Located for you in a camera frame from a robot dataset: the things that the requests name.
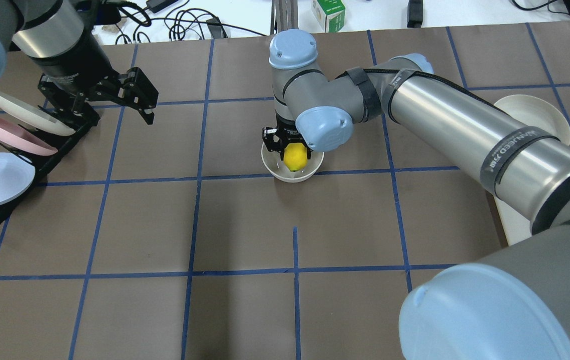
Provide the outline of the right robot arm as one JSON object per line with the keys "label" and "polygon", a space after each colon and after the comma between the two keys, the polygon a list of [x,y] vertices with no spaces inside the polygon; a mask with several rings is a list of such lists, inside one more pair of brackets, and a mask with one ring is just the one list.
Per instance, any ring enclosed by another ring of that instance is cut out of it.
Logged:
{"label": "right robot arm", "polygon": [[421,54],[355,67],[328,80],[315,38],[283,30],[270,43],[282,157],[346,143],[354,125],[386,115],[530,222],[531,237],[444,269],[399,313],[407,360],[570,360],[570,146],[434,75]]}

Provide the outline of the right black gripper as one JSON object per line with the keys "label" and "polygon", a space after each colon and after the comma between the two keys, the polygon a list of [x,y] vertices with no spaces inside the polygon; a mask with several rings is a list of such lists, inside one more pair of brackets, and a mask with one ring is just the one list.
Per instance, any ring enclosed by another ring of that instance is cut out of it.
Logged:
{"label": "right black gripper", "polygon": [[303,144],[305,141],[298,131],[295,121],[280,116],[278,112],[276,116],[276,127],[262,128],[262,141],[269,152],[277,152],[280,156],[285,154],[285,150],[289,144]]}

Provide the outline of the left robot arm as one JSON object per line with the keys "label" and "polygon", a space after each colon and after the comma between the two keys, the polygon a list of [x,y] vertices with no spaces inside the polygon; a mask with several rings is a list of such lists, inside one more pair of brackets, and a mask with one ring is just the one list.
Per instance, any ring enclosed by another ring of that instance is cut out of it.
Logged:
{"label": "left robot arm", "polygon": [[91,103],[109,101],[154,123],[157,89],[138,67],[113,69],[69,0],[0,0],[0,77],[12,45],[42,70],[41,92],[57,113],[97,123]]}

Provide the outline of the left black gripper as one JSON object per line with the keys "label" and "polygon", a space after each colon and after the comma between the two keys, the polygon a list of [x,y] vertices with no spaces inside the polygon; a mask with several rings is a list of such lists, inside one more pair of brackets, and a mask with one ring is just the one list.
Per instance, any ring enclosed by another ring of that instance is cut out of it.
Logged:
{"label": "left black gripper", "polygon": [[134,109],[147,125],[155,120],[159,92],[141,68],[115,70],[91,35],[81,35],[62,54],[37,59],[39,89],[70,125],[97,126],[100,115],[89,102],[109,101]]}

